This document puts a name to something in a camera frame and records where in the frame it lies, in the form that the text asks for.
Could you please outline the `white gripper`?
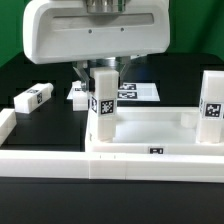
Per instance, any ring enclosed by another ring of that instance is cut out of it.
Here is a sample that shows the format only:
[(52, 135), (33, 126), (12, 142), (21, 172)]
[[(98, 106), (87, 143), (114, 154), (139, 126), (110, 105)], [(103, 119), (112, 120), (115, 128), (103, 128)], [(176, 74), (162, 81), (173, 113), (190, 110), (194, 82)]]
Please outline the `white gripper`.
[(84, 92), (95, 91), (85, 60), (118, 57), (120, 79), (131, 57), (170, 44), (169, 0), (31, 0), (23, 48), (36, 64), (71, 62)]

